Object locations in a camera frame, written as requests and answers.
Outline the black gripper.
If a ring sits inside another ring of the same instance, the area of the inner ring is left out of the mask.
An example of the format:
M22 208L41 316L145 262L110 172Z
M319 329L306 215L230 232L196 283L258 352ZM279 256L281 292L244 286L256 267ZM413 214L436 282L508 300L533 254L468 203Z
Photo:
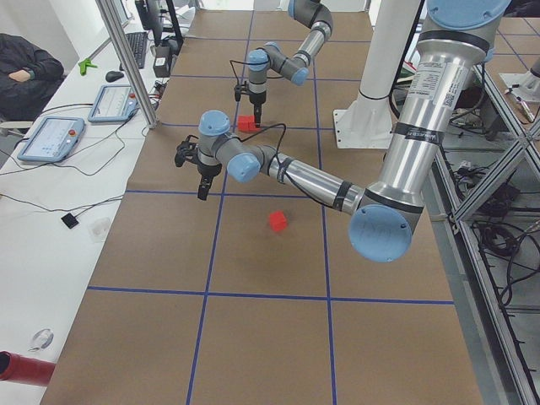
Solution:
M197 165L197 171L201 175L201 180L197 189L197 198L200 200L207 200L208 194L213 184L213 178L218 176L222 170L222 165L206 165L199 163Z
M249 101L253 104L255 125L260 126L262 121L262 105L267 101L267 92L250 92Z

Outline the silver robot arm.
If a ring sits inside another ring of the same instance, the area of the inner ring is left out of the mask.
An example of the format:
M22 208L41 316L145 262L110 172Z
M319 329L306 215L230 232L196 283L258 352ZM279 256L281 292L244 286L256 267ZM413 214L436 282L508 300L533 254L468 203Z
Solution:
M267 80L270 71L301 86L307 80L310 66L333 32L330 10L319 1L290 1L289 17L307 27L310 32L297 51L284 53L275 41L269 41L248 53L247 80L235 86L235 99L247 95L253 106L255 127L261 126L262 106L267 100Z
M348 213L352 247L373 262L392 262L409 249L424 210L421 190L442 144L457 101L473 67L487 62L495 32L507 8L505 1L425 1L427 13L418 38L419 64L396 122L383 114L392 92L392 72L375 72L384 49L396 66L414 24L408 13L390 37L392 11L384 7L375 27L356 101L337 112L336 141L346 149L364 148L370 140L386 154L378 179L357 186L270 146L250 146L230 129L222 111L202 114L196 146L197 167L205 198L221 171L239 182L265 174L289 184L323 206Z

